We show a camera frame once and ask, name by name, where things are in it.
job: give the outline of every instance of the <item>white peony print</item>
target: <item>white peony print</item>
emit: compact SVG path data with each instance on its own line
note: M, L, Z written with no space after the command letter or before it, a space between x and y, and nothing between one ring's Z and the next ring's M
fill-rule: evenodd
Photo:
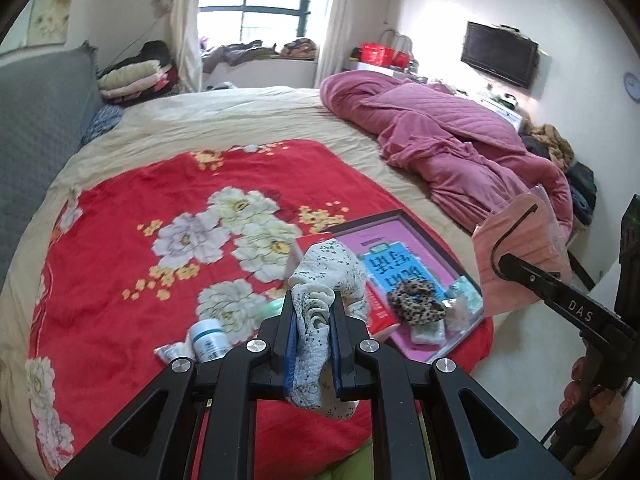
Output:
M60 471L72 459L74 436L69 425L60 422L56 410L51 409L38 419L37 437L42 454L54 471Z
M153 244L156 256L162 256L159 267L179 269L192 258L200 263L212 264L223 256L220 249L229 240L229 231L216 227L220 218L212 211L192 215L182 213L158 231Z
M293 240L302 235L297 225L271 218L264 224L247 224L234 243L232 255L240 260L240 268L253 272L264 283L284 278L284 267Z
M198 319L217 319L232 345L249 339L259 328L259 310L267 303L247 280L215 283L198 295Z
M259 191L245 193L231 186L215 192L208 202L209 209L220 216L221 224L235 235L247 224L264 224L279 209L278 204Z
M25 368L27 369L27 396L31 401L31 413L40 420L53 409L53 401L56 400L53 379L56 378L56 373L51 368L51 360L48 357L28 359Z
M38 297L36 298L36 305L39 305L47 291L47 285L44 282L44 274L40 275L40 286L38 287Z
M27 396L31 401L31 413L38 421L36 436L44 459L53 471L60 471L72 458L74 436L68 424L60 422L58 412L53 408L56 392L53 379L56 373L48 357L28 359Z
M65 212L60 215L60 230L66 233L71 226L82 216L82 209L78 207L79 192L73 192L72 197L66 202Z

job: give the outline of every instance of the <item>folded clothes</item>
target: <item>folded clothes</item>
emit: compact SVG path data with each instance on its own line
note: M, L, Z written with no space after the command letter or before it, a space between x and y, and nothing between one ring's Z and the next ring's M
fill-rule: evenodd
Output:
M113 90L100 90L100 95L104 99L114 99L116 97L123 97L125 95L134 94L135 92L142 92L147 88L151 88L155 86L162 79L166 79L166 72L171 68L171 66L167 66L161 69L158 69L152 75L137 79L126 86L122 86L119 88L115 88Z
M115 90L125 87L139 79L151 76L160 70L160 62L157 59L143 61L111 70L108 74L98 79L100 90Z
M116 97L110 99L111 104L117 104L122 107L129 107L133 105L137 105L138 103L143 103L145 101L149 101L149 99L156 99L159 97L164 97L166 95L171 95L178 89L178 71L175 69L175 66L172 66L169 69L169 72L166 73L167 78L161 79L156 85L151 88L147 88L141 92L134 92L133 94L125 95L123 97Z

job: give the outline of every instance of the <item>floor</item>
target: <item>floor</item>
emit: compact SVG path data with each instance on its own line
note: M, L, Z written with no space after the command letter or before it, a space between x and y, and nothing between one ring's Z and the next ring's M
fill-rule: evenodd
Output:
M491 355L471 375L540 439L558 419L571 367L582 355L578 329L539 302L509 315Z

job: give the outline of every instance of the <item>wall clock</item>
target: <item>wall clock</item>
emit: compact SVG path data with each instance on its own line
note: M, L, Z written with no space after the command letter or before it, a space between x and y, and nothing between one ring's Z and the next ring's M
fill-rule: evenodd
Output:
M635 74L627 72L625 74L625 89L636 103L640 103L640 79Z

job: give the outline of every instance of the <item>black metal arm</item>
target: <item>black metal arm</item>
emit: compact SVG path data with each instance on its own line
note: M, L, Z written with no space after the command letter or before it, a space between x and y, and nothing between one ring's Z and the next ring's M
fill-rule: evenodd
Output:
M293 316L289 293L281 316L263 322L257 340L216 361L171 362L58 478L190 478L206 400L212 399L209 420L214 423L206 428L198 478L251 479L255 402L285 399ZM339 294L330 322L338 396L372 401L376 480L570 478L453 361L422 364L379 345L369 339L363 322L344 315ZM426 441L414 400L421 405Z
M498 272L505 280L533 291L545 304L580 329L588 342L580 394L588 399L594 389L620 389L628 378L640 382L640 196L635 195L622 219L621 274L614 310L609 310L555 276L505 254ZM602 426L588 402L577 406L555 431L549 451L571 471L600 436ZM640 423L611 464L610 471L630 467L640 455Z

